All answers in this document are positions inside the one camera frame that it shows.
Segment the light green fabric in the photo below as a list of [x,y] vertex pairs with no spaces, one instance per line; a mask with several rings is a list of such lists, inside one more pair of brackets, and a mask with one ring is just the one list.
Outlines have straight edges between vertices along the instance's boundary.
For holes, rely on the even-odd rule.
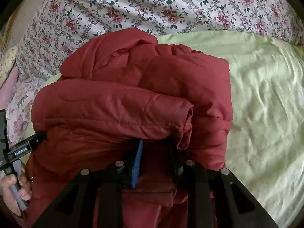
[[158,42],[228,60],[234,119],[227,167],[280,228],[288,227],[304,204],[304,50],[231,31],[160,36]]

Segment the silver screw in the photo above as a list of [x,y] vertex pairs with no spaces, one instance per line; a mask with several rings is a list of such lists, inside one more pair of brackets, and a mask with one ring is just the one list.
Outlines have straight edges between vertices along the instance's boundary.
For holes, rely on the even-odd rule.
[[88,169],[83,169],[80,174],[83,176],[89,175],[90,171]]
[[227,168],[221,169],[221,173],[224,175],[229,175],[230,171]]
[[119,161],[116,161],[116,162],[115,162],[115,165],[116,165],[117,167],[122,167],[122,166],[125,165],[125,162],[119,160]]
[[186,165],[188,165],[188,166],[194,166],[195,165],[195,161],[192,160],[192,159],[188,159],[188,160],[186,160]]

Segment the floral pattern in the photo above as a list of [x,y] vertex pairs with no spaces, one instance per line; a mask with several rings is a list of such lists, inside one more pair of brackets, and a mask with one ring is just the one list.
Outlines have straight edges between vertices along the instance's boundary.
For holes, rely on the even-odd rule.
[[[21,81],[46,80],[88,40],[123,28],[138,28],[155,36],[235,30],[295,45],[304,42],[303,22],[286,0],[45,0],[18,46],[19,77]],[[28,121],[22,111],[26,102],[16,108],[18,102],[14,99],[8,110],[18,110],[15,120],[22,116],[23,122]],[[10,138],[16,128],[21,126],[10,129]]]

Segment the human hand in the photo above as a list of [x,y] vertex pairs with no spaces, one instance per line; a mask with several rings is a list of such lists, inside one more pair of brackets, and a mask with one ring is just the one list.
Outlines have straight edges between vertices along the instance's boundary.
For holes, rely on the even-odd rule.
[[[27,180],[24,170],[24,164],[21,166],[22,174],[19,178],[21,189],[18,191],[18,195],[24,200],[28,201],[32,197],[31,183]],[[4,176],[0,181],[0,185],[3,188],[3,201],[7,207],[16,215],[21,216],[21,211],[17,204],[17,201],[10,189],[10,186],[17,182],[17,178],[14,174]]]

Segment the red fabric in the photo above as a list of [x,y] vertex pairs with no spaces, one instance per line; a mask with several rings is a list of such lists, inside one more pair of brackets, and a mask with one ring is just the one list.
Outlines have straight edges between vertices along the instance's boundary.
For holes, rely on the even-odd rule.
[[203,166],[223,167],[232,121],[228,62],[125,29],[92,39],[60,71],[32,108],[34,129],[48,140],[27,164],[29,226],[80,170],[105,168],[142,138],[138,186],[123,193],[124,225],[186,227],[187,193],[176,191],[166,147],[155,140],[172,136]]

